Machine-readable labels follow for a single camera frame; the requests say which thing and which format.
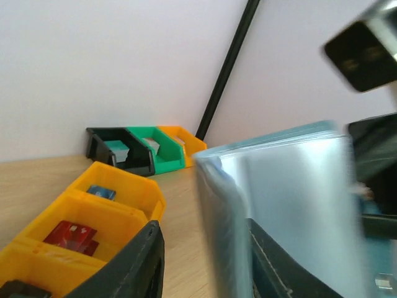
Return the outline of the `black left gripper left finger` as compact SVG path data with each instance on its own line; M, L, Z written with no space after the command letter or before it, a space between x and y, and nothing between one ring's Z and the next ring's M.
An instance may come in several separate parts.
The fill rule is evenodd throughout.
M157 297L163 294L164 238L149 221L102 269L67 297Z

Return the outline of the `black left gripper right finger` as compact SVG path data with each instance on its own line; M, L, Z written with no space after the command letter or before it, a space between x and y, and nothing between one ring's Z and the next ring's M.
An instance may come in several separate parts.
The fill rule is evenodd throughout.
M341 295L300 266L249 219L254 297L337 298Z

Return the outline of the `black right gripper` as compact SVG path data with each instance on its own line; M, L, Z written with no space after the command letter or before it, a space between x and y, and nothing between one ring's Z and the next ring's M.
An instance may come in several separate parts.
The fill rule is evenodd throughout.
M396 114L347 124L365 235L396 238Z

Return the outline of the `blue credit card stack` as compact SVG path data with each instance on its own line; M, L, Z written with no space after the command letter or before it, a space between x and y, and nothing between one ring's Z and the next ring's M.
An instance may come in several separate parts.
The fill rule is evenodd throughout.
M111 189L107 189L102 186L98 186L98 185L90 186L89 189L87 190L87 193L98 196L98 197L102 197L104 199L108 199L111 201L113 201L115 199L115 195L116 195L115 191L113 191Z

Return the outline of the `blue card holder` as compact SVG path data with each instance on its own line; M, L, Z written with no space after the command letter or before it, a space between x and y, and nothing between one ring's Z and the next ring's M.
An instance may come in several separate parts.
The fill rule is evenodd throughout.
M249 219L340 297L396 296L396 238L367 237L352 142L320 121L194 155L218 297L254 297Z

